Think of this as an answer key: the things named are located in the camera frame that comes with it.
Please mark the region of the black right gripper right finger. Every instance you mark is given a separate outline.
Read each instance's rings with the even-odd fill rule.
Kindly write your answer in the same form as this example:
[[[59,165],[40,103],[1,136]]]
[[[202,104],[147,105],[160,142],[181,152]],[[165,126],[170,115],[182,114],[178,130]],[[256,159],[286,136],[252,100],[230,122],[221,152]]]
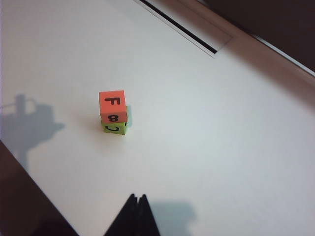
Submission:
[[[139,198],[136,213],[137,236],[160,236],[147,196]]]

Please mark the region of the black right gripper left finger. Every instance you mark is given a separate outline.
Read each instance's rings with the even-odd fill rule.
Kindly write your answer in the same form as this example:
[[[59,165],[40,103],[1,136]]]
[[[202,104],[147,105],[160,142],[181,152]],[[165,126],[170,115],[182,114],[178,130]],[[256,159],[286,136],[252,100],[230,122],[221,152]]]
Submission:
[[[104,235],[105,236],[135,235],[136,210],[137,197],[134,194],[131,194]]]

